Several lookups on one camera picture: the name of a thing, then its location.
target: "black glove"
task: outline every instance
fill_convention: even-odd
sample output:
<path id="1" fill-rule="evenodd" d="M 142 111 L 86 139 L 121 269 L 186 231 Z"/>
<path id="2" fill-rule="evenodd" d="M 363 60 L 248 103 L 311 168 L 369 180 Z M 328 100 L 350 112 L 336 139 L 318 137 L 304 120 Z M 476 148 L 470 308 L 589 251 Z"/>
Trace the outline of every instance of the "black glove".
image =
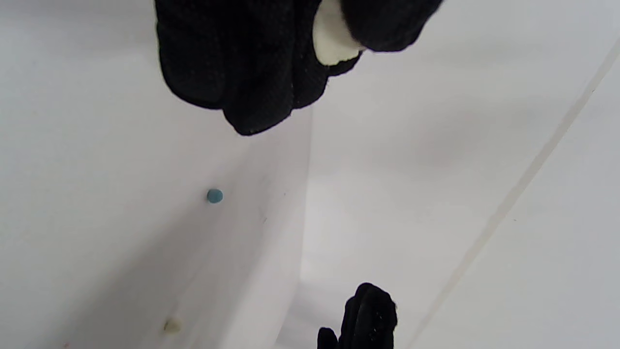
<path id="1" fill-rule="evenodd" d="M 321 328 L 317 349 L 393 349 L 396 305 L 390 295 L 372 284 L 361 284 L 347 301 L 340 338 Z"/>
<path id="2" fill-rule="evenodd" d="M 361 45 L 412 44 L 441 0 L 342 0 Z M 223 109 L 241 135 L 253 135 L 312 104 L 330 76 L 359 59 L 322 65 L 312 41 L 321 0 L 155 0 L 162 74 L 179 98 Z"/>

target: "blue bead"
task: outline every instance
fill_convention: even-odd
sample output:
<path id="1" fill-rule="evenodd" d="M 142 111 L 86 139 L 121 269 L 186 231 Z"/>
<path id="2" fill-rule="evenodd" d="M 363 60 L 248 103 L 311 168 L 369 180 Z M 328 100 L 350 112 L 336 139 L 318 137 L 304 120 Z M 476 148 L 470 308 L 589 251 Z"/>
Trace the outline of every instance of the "blue bead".
<path id="1" fill-rule="evenodd" d="M 217 204 L 224 199 L 224 193 L 219 189 L 210 189 L 206 194 L 206 199 L 212 204 Z"/>

